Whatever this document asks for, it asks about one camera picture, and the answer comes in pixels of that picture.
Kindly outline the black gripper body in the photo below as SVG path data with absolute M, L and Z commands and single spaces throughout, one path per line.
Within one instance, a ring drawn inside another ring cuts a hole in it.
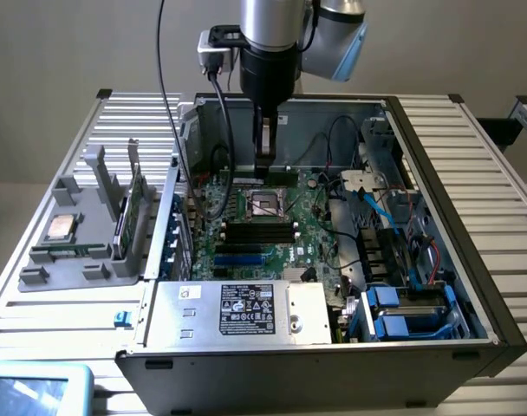
M 297 47 L 269 52 L 241 49 L 240 87 L 263 117 L 276 117 L 277 108 L 293 95 L 297 74 Z

